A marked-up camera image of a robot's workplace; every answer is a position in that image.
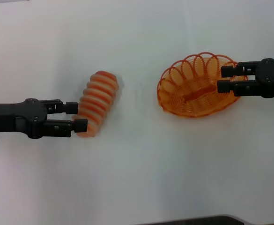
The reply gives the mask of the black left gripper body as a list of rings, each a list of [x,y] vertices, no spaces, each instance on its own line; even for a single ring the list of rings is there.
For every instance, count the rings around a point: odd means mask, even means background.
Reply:
[[[19,132],[38,139],[42,137],[42,126],[46,120],[47,108],[37,99],[0,104],[0,132]]]

